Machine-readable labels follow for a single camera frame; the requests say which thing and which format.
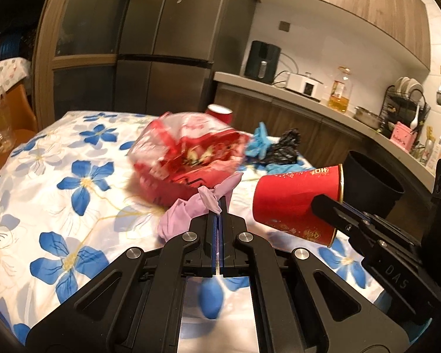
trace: pink box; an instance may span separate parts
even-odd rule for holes
[[[410,152],[410,149],[412,148],[416,137],[416,132],[412,133],[412,129],[405,126],[401,122],[397,122],[392,132],[392,136],[390,137],[390,140],[402,150]]]

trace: glass door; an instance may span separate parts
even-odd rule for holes
[[[33,105],[44,128],[69,110],[111,110],[129,0],[46,0],[33,54]]]

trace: black wire dish rack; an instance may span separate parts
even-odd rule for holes
[[[384,119],[384,124],[381,127],[382,135],[390,138],[397,122],[410,127],[410,124],[415,119],[418,103],[420,103],[418,124],[413,130],[417,134],[415,139],[418,139],[420,136],[431,107],[426,102],[425,96],[420,89],[415,89],[410,94],[406,94],[396,91],[395,85],[389,86],[386,89],[386,95],[380,110],[380,117]]]

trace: glass panel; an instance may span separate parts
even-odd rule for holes
[[[114,89],[114,66],[94,66],[54,72],[55,119],[71,110],[110,111]]]
[[[115,53],[128,1],[69,0],[55,54]]]

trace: silver screw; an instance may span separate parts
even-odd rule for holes
[[[298,248],[294,251],[294,256],[296,256],[299,260],[306,260],[310,256],[310,253],[304,248]]]
[[[194,242],[198,238],[198,235],[196,232],[188,231],[185,232],[182,237],[185,242]]]
[[[137,259],[140,255],[142,255],[142,252],[136,247],[129,248],[126,252],[126,256],[130,259]]]
[[[248,242],[251,242],[253,240],[253,235],[251,233],[249,233],[249,232],[242,232],[242,233],[239,233],[238,239],[241,242],[248,243]]]

